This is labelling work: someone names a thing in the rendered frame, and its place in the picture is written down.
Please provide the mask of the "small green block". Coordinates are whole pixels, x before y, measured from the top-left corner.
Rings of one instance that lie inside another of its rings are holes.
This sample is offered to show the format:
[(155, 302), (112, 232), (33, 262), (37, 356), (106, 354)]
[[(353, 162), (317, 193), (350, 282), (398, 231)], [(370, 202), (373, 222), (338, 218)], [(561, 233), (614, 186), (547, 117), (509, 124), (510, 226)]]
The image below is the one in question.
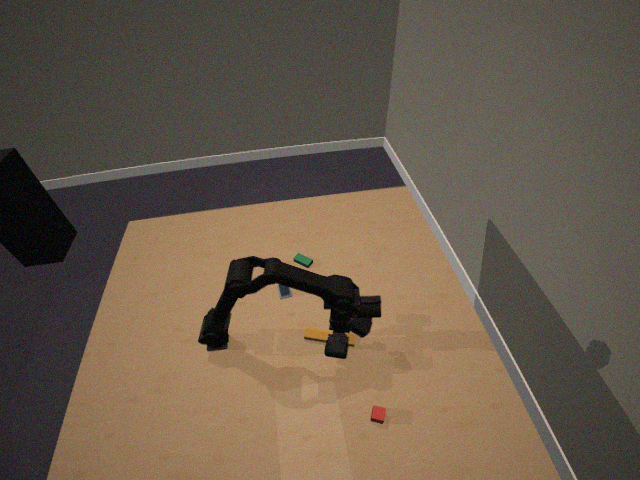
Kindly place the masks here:
[(293, 261), (306, 267), (309, 268), (311, 266), (311, 264), (313, 263), (313, 259), (310, 259), (300, 253), (298, 253), (294, 258)]

